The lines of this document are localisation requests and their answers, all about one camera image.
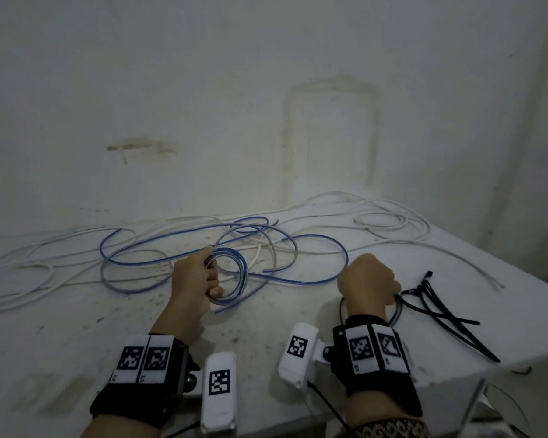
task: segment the white marker tag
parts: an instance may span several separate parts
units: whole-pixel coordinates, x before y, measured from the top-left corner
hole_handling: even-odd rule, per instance
[[[120,360],[111,374],[110,383],[136,383],[149,338],[148,335],[132,335],[126,339]]]
[[[398,345],[394,330],[379,324],[372,324],[378,344],[380,346],[381,359],[386,365],[386,370],[409,373],[404,361],[404,351]]]
[[[146,357],[138,382],[141,384],[162,384],[167,376],[170,351],[175,337],[151,335]]]
[[[380,370],[378,361],[373,354],[372,339],[367,326],[345,329],[345,338],[347,338],[349,346],[353,372],[356,375]]]

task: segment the blue cable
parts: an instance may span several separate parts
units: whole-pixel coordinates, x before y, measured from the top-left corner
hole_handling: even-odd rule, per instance
[[[100,267],[100,278],[102,280],[102,283],[106,287],[108,287],[109,289],[111,289],[113,291],[123,293],[123,294],[143,293],[143,292],[147,292],[149,290],[152,290],[156,287],[159,287],[159,286],[163,285],[164,283],[166,283],[170,279],[171,274],[167,275],[166,278],[163,278],[163,279],[159,280],[159,282],[154,283],[150,286],[146,286],[144,288],[139,288],[139,289],[132,290],[132,289],[126,289],[126,288],[120,288],[120,287],[114,286],[113,284],[111,284],[105,278],[103,271],[104,271],[104,269],[105,269],[105,267],[107,266],[108,263],[112,263],[112,264],[119,265],[119,266],[126,266],[126,267],[148,266],[148,265],[154,265],[154,264],[159,264],[159,263],[166,263],[166,262],[170,262],[172,260],[175,260],[175,259],[178,259],[178,258],[181,258],[181,257],[184,257],[184,256],[188,256],[191,253],[197,252],[200,249],[194,249],[194,250],[190,250],[189,252],[180,253],[178,255],[174,255],[174,256],[170,256],[170,257],[166,257],[166,258],[161,258],[161,259],[158,259],[158,260],[150,260],[150,261],[146,261],[146,262],[128,263],[128,262],[120,262],[120,261],[117,261],[117,260],[113,259],[113,257],[125,252],[126,250],[135,248],[135,247],[140,246],[140,245],[145,244],[145,243],[156,241],[156,240],[162,239],[162,238],[167,238],[168,236],[180,235],[180,234],[185,234],[185,233],[188,233],[188,232],[196,232],[196,231],[201,231],[201,230],[204,230],[204,229],[210,229],[210,228],[216,228],[216,227],[229,227],[230,230],[228,230],[225,234],[223,234],[219,237],[219,239],[216,243],[216,249],[214,249],[212,255],[205,261],[205,265],[208,265],[215,258],[222,257],[222,256],[229,257],[230,259],[234,260],[234,262],[237,264],[238,269],[239,269],[239,272],[234,272],[234,273],[238,273],[240,275],[240,279],[238,280],[238,283],[235,286],[233,291],[229,292],[228,294],[226,294],[225,296],[223,296],[221,298],[212,299],[212,301],[214,303],[224,306],[223,308],[220,308],[220,309],[216,310],[216,313],[220,313],[224,310],[227,310],[227,309],[229,309],[229,308],[231,308],[235,305],[238,305],[239,303],[247,300],[253,294],[258,292],[261,288],[263,288],[270,280],[279,281],[281,283],[287,283],[287,284],[297,284],[299,286],[312,286],[312,285],[315,285],[315,284],[328,283],[328,282],[333,281],[334,279],[336,279],[338,273],[335,274],[334,276],[330,277],[330,278],[323,279],[323,280],[317,280],[317,281],[291,280],[291,279],[279,278],[279,277],[276,277],[274,275],[275,272],[280,272],[282,270],[286,270],[295,263],[296,256],[298,255],[298,245],[296,244],[296,239],[298,239],[298,238],[323,238],[323,239],[329,240],[329,241],[337,244],[339,246],[339,248],[342,250],[343,255],[345,256],[345,264],[344,264],[343,267],[346,267],[349,264],[349,254],[348,254],[347,250],[345,249],[345,247],[339,241],[337,241],[336,239],[334,239],[330,236],[321,235],[321,234],[303,234],[303,235],[291,236],[291,235],[285,233],[283,230],[281,230],[277,227],[274,227],[273,225],[269,225],[269,224],[242,224],[242,221],[256,220],[256,219],[261,219],[261,220],[264,220],[266,222],[269,222],[269,220],[266,217],[262,217],[262,216],[258,215],[258,216],[254,216],[254,217],[241,218],[241,219],[236,220],[233,223],[229,223],[229,224],[212,224],[212,225],[206,225],[206,226],[193,228],[193,229],[184,229],[184,230],[181,230],[181,231],[170,232],[168,234],[162,234],[162,235],[157,235],[157,236],[147,238],[145,240],[142,240],[142,241],[133,243],[131,245],[125,246],[123,248],[120,248],[120,249],[116,250],[115,252],[113,252],[112,254],[110,254],[109,256],[107,256],[103,252],[104,245],[114,235],[116,235],[117,233],[119,233],[120,231],[123,230],[122,228],[117,229],[114,232],[112,232],[110,235],[107,235],[99,245],[99,251],[100,251],[100,254],[103,257],[102,265]],[[240,230],[241,228],[244,228],[244,229],[245,228],[252,228],[253,230],[251,230],[251,231],[241,231]],[[245,258],[241,255],[240,252],[238,252],[235,249],[231,249],[231,248],[217,247],[217,246],[225,245],[227,243],[232,243],[232,242],[235,242],[235,241],[239,241],[241,239],[252,236],[252,235],[256,234],[257,232],[262,232],[262,234],[265,235],[269,239],[269,236],[262,229],[274,230],[276,232],[279,232],[279,233],[281,233],[282,235],[285,236],[285,238],[280,240],[280,242],[290,241],[293,244],[294,249],[295,249],[295,258],[293,259],[292,262],[290,262],[288,265],[278,267],[276,269],[264,270],[263,273],[250,273],[248,271],[248,266],[247,266],[247,263],[245,261]],[[238,234],[243,234],[243,235],[239,236],[239,237],[229,239],[229,240],[226,240],[226,241],[221,241],[223,239],[223,237],[230,234],[231,232],[236,232]],[[246,293],[245,295],[242,296],[242,294],[244,293],[245,287],[247,285],[247,281],[248,281],[249,277],[261,278],[261,279],[264,279],[264,282],[262,284],[260,284],[258,287],[254,288],[253,290],[251,290],[250,292],[248,292],[248,293]]]

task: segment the qr code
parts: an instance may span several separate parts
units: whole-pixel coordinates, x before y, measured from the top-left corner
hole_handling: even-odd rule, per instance
[[[351,349],[353,361],[365,360],[366,358],[373,357],[372,345],[369,343],[369,338],[367,336],[351,338],[349,340],[349,347]]]
[[[230,391],[230,370],[209,373],[209,395],[227,394]]]
[[[144,370],[166,370],[170,347],[149,347]]]
[[[307,349],[307,344],[307,339],[293,335],[290,340],[290,345],[288,346],[288,353],[295,357],[302,358],[304,357],[304,351]]]
[[[125,346],[118,361],[117,370],[138,369],[142,353],[144,353],[143,346]]]
[[[386,355],[392,355],[395,357],[401,357],[400,350],[398,349],[398,343],[395,337],[392,335],[386,335],[385,333],[378,333],[378,339],[380,340],[381,351]]]

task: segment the white tracking device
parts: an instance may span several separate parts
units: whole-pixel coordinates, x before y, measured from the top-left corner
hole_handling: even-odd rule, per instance
[[[290,385],[306,391],[307,380],[314,379],[314,361],[330,365],[323,358],[324,350],[328,346],[332,345],[319,339],[315,326],[295,324],[278,365],[278,375]]]
[[[203,433],[235,429],[237,415],[235,377],[235,353],[214,353],[205,361],[201,406]]]

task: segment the person's left hand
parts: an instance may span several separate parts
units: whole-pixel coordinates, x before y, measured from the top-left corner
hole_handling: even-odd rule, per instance
[[[207,269],[204,265],[212,252],[213,248],[208,246],[175,263],[170,300],[150,333],[173,335],[185,343],[191,340],[199,320],[209,310],[208,295],[212,298],[223,295],[216,261]]]

